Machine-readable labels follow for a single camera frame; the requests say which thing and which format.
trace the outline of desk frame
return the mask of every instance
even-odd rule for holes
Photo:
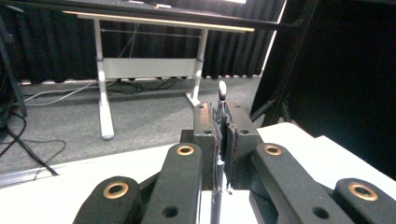
[[[83,12],[74,12],[74,11],[64,11],[64,13],[77,14],[78,17],[81,19],[93,20],[95,46],[96,46],[96,61],[97,61],[98,80],[99,80],[99,92],[100,92],[100,99],[99,99],[100,123],[101,123],[102,138],[105,140],[110,140],[115,135],[113,128],[113,121],[110,112],[110,104],[108,102],[108,97],[106,93],[107,78],[157,77],[158,75],[154,75],[154,74],[162,74],[162,73],[173,74],[172,76],[163,75],[162,77],[193,77],[193,82],[194,82],[193,89],[191,90],[191,92],[186,92],[185,95],[192,105],[198,105],[200,104],[198,100],[198,92],[201,82],[202,70],[204,66],[205,46],[206,46],[207,34],[209,29],[217,30],[217,31],[236,32],[236,33],[254,31],[254,28],[216,25],[216,24],[198,23],[198,22],[154,20],[148,18],[123,17],[123,16],[83,13]],[[134,22],[134,23],[201,29],[201,34],[199,36],[200,41],[198,46],[197,57],[195,60],[193,60],[193,62],[191,61],[191,59],[139,59],[140,62],[142,62],[140,63],[142,65],[144,65],[143,62],[148,62],[148,60],[151,60],[150,63],[148,64],[151,64],[151,62],[172,63],[172,66],[168,66],[167,68],[161,66],[148,67],[148,65],[146,64],[143,70],[139,69],[138,71],[139,73],[144,73],[144,75],[131,76],[129,75],[129,73],[127,74],[125,72],[123,74],[122,70],[133,69],[132,66],[129,63],[127,63],[125,60],[133,60],[133,59],[106,59],[103,56],[100,21],[122,21],[122,22]],[[121,64],[121,66],[118,65],[111,66],[111,63],[118,63]],[[191,70],[186,68],[187,63],[193,64],[192,72]],[[106,69],[108,67],[112,67],[112,70],[116,70],[116,71],[111,72],[110,70]]]

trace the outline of metal rod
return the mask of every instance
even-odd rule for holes
[[[151,33],[151,32],[134,32],[134,31],[122,31],[122,30],[107,30],[101,29],[101,32],[111,32],[111,33],[125,33],[125,34],[137,34],[137,35],[170,35],[170,36],[178,36],[178,37],[194,37],[201,38],[199,35],[172,35],[172,34],[164,34],[164,33]]]

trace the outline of black mechanical part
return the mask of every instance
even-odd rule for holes
[[[227,102],[227,110],[229,125],[224,173],[233,189],[250,189],[254,173],[250,155],[262,139],[244,108]]]
[[[332,196],[356,223],[396,222],[396,202],[367,181],[341,179]]]
[[[151,193],[154,190],[155,182],[157,181],[159,174],[160,173],[152,175],[151,177],[149,177],[148,179],[144,180],[139,184],[140,199],[142,203],[141,214],[145,214],[147,210],[147,207],[149,205],[149,198],[151,197]]]
[[[284,147],[260,144],[251,159],[276,206],[277,223],[353,223]]]
[[[193,123],[193,143],[199,146],[203,153],[203,182],[202,190],[213,189],[213,169],[215,144],[218,144],[215,138],[215,124],[213,121],[213,112],[210,104],[202,103],[194,108]]]
[[[202,158],[195,144],[169,149],[141,223],[198,223]]]
[[[73,224],[135,224],[141,202],[133,179],[114,176],[102,181],[78,211]]]

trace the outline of bolt hole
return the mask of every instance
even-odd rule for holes
[[[190,149],[188,147],[183,147],[180,151],[183,153],[188,153],[190,152]]]
[[[371,193],[370,191],[368,191],[367,189],[361,188],[361,187],[356,187],[355,190],[359,193],[362,194],[364,196],[370,197]]]
[[[264,150],[268,154],[273,155],[273,156],[278,156],[278,155],[282,154],[282,150],[280,148],[277,148],[277,147],[272,147],[272,146],[265,147]]]
[[[276,147],[268,147],[267,149],[269,152],[277,153],[278,149]]]
[[[177,149],[177,154],[180,156],[188,156],[188,155],[192,154],[193,152],[194,152],[194,148],[188,147],[188,146],[179,147]]]
[[[163,215],[165,217],[175,217],[177,216],[178,209],[175,206],[168,206],[163,209]]]
[[[121,185],[116,185],[116,186],[111,187],[108,190],[108,192],[110,194],[117,194],[117,193],[120,193],[122,190],[123,190],[123,187]]]
[[[312,211],[317,217],[320,217],[322,219],[329,218],[329,213],[321,207],[314,207]]]

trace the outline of floor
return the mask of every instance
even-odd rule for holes
[[[199,100],[217,103],[219,81],[227,84],[227,100],[241,105],[249,112],[260,77],[226,77],[218,80],[203,78]],[[95,81],[91,89],[71,95],[52,105],[39,105],[59,99],[62,95],[43,96],[27,102],[27,126],[22,140],[60,141],[36,143],[25,141],[33,152],[49,165],[81,161],[126,151],[174,144],[179,141],[181,130],[192,129],[193,107],[184,96],[190,91],[191,79],[152,79],[125,81],[128,84],[109,82],[108,96],[115,137],[110,141],[101,138],[98,107],[98,90]],[[66,90],[87,86],[90,82],[41,84],[22,86],[24,95],[42,91]],[[19,133],[22,121],[11,117],[8,123],[14,133]],[[1,150],[7,145],[0,145]],[[39,169],[19,146],[14,145],[0,158],[0,176],[20,171]]]

